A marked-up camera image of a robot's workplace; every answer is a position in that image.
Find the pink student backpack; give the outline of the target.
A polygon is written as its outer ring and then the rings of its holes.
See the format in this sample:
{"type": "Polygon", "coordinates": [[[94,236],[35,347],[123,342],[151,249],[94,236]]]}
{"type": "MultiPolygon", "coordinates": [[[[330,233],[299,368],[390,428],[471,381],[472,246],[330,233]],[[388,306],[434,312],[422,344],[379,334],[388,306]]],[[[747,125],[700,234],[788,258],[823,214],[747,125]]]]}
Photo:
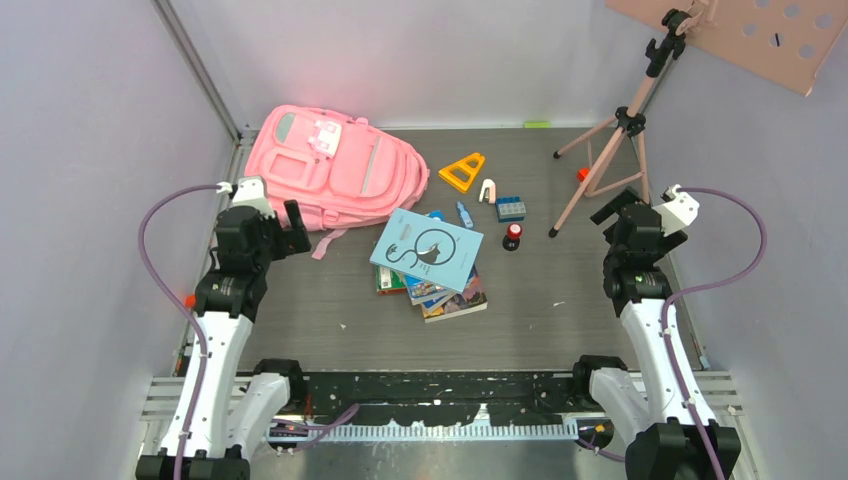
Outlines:
{"type": "Polygon", "coordinates": [[[407,142],[367,119],[321,108],[281,105],[266,118],[245,166],[260,176],[281,221],[297,201],[310,232],[325,231],[312,256],[358,227],[384,223],[410,209],[427,188],[429,168],[407,142]]]}

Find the light blue cat book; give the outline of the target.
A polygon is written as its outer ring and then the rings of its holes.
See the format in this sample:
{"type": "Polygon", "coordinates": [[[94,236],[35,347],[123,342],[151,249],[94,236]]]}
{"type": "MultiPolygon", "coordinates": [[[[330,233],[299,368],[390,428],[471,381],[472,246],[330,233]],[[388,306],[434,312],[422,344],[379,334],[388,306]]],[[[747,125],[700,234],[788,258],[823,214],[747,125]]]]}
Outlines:
{"type": "Polygon", "coordinates": [[[385,224],[369,262],[460,292],[483,238],[480,232],[398,208],[385,224]]]}

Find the yellow spine paperback book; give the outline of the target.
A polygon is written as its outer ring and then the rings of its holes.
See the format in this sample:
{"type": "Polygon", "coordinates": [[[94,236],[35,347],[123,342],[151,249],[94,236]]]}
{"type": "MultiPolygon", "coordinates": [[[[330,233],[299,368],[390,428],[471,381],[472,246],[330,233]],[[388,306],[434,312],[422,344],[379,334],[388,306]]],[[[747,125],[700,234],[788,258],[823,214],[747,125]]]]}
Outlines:
{"type": "Polygon", "coordinates": [[[420,306],[425,313],[441,307],[458,294],[457,291],[409,275],[404,275],[403,281],[411,304],[420,306]]]}

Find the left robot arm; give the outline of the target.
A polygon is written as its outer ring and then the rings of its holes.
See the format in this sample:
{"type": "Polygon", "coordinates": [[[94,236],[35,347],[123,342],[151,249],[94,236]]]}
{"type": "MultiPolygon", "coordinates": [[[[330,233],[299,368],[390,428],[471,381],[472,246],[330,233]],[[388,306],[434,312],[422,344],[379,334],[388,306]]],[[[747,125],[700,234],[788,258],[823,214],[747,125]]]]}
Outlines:
{"type": "Polygon", "coordinates": [[[183,390],[158,451],[139,458],[138,479],[247,479],[273,417],[305,405],[302,369],[288,359],[260,361],[231,403],[271,263],[311,249],[302,221],[283,228],[268,200],[235,200],[218,215],[215,235],[217,262],[195,292],[199,330],[183,390]]]}

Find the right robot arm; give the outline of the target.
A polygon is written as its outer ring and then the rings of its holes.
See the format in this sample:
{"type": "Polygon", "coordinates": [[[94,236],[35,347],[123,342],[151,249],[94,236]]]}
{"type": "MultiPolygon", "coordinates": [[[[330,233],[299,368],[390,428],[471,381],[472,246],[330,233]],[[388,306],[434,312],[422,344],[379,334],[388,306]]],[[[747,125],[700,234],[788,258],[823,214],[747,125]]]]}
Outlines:
{"type": "Polygon", "coordinates": [[[592,215],[616,220],[604,232],[603,287],[635,349],[642,390],[612,358],[596,358],[571,387],[584,410],[603,408],[621,436],[629,479],[727,479],[741,453],[732,427],[718,423],[682,345],[672,288],[657,262],[687,239],[698,203],[678,185],[652,206],[631,187],[592,215]]]}

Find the green cover book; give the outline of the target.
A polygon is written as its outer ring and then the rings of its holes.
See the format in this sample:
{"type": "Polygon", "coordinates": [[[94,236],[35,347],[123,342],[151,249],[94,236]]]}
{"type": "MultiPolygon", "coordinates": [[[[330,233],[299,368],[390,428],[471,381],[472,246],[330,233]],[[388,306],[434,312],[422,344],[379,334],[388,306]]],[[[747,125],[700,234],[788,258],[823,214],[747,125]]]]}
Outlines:
{"type": "Polygon", "coordinates": [[[378,295],[400,294],[406,291],[404,278],[394,270],[375,267],[375,289],[378,295]]]}

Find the blue toy brick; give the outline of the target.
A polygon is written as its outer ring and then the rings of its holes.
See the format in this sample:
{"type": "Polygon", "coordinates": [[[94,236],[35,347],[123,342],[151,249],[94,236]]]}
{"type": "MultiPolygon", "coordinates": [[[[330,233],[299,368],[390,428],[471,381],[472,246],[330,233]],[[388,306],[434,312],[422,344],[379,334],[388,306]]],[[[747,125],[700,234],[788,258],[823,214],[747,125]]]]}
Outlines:
{"type": "Polygon", "coordinates": [[[495,201],[496,215],[499,223],[520,222],[527,214],[524,202],[517,196],[498,197],[495,201]]]}

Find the green tape piece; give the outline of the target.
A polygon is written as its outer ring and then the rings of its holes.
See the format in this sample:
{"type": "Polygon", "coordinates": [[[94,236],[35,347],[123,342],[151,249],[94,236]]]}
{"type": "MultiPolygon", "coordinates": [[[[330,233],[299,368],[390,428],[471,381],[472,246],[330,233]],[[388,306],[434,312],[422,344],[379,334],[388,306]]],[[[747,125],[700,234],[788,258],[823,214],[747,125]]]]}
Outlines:
{"type": "Polygon", "coordinates": [[[525,129],[548,129],[551,127],[551,123],[549,121],[532,120],[525,121],[522,126],[525,129]]]}

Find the white pink stapler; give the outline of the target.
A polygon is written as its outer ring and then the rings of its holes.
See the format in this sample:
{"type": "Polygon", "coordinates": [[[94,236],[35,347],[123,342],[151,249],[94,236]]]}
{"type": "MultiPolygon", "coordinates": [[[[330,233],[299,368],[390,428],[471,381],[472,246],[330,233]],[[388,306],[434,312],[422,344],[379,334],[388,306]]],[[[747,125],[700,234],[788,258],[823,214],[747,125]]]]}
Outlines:
{"type": "Polygon", "coordinates": [[[478,202],[494,205],[496,198],[496,183],[491,179],[484,179],[478,195],[478,202]]]}

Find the yellow triangle ruler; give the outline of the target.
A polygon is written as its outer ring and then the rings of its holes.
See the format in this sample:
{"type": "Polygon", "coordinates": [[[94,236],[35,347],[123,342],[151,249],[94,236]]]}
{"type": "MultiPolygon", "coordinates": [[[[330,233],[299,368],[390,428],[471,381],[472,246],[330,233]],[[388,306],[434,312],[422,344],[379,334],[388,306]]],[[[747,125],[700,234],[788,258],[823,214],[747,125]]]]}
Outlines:
{"type": "Polygon", "coordinates": [[[486,157],[479,152],[474,152],[438,171],[441,180],[466,194],[471,189],[474,181],[485,165],[486,157]]]}

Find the pink tripod music stand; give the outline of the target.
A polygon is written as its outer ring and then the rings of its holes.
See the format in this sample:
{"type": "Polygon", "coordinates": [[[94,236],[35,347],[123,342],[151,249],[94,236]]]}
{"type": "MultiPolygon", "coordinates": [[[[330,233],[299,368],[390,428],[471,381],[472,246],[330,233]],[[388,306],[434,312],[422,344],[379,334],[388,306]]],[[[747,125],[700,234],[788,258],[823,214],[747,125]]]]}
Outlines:
{"type": "Polygon", "coordinates": [[[627,138],[635,140],[643,200],[649,200],[643,113],[666,66],[694,46],[800,95],[813,89],[821,65],[847,27],[844,1],[608,1],[606,7],[662,32],[646,46],[648,66],[629,104],[555,151],[572,148],[610,127],[612,136],[548,234],[556,237],[582,197],[602,193],[598,183],[627,138]]]}

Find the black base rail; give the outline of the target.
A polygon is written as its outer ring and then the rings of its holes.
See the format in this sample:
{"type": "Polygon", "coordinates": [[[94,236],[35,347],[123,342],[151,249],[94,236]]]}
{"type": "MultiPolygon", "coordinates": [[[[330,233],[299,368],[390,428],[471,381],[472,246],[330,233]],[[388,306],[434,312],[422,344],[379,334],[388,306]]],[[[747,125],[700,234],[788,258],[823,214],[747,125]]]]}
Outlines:
{"type": "Polygon", "coordinates": [[[274,447],[572,441],[624,454],[568,371],[327,371],[304,382],[267,431],[274,447]]]}

